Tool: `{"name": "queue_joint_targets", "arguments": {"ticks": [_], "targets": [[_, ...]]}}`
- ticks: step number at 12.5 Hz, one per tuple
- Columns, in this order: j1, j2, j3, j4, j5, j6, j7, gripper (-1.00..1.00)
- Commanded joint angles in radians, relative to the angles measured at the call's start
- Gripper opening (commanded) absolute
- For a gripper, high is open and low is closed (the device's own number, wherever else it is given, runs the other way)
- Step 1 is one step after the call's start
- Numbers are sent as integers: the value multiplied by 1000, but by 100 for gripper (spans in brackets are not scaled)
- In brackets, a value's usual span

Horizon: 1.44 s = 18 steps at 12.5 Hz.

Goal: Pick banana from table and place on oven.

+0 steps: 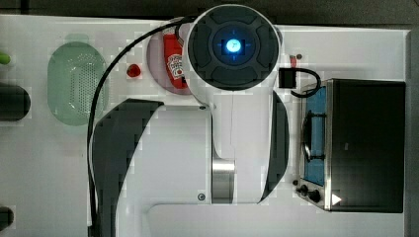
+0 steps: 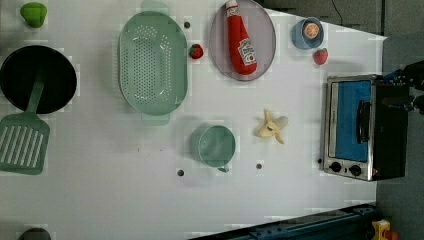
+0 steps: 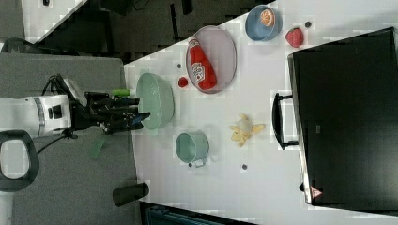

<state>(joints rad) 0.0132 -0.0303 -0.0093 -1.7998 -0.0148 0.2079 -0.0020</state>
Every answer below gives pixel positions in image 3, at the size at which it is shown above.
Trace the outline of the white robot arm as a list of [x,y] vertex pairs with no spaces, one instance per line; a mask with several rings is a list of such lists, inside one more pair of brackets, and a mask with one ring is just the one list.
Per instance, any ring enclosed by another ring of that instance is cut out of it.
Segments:
[[1,190],[17,192],[27,188],[38,176],[40,151],[34,145],[36,138],[55,135],[58,139],[72,138],[77,130],[93,126],[106,134],[131,131],[143,127],[149,112],[138,110],[139,100],[128,97],[109,97],[90,93],[82,104],[71,95],[1,99],[1,154],[22,150],[27,161],[14,164],[16,158],[1,163]]

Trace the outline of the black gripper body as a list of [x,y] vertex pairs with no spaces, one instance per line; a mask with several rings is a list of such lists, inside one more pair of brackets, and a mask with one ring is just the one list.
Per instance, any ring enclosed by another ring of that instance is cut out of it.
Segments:
[[111,99],[110,95],[86,91],[84,99],[86,100],[85,106],[78,98],[74,96],[69,98],[72,131],[85,130],[106,121],[106,116],[100,112],[102,105],[99,104],[99,101],[108,102]]

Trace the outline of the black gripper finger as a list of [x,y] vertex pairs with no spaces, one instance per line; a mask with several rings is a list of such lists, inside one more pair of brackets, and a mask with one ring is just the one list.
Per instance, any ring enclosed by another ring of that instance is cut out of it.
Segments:
[[129,98],[129,97],[118,97],[114,99],[115,107],[125,107],[138,105],[140,102],[139,98]]
[[149,116],[149,112],[135,112],[132,114],[113,117],[106,123],[106,132],[117,133],[141,129],[144,127],[143,121]]

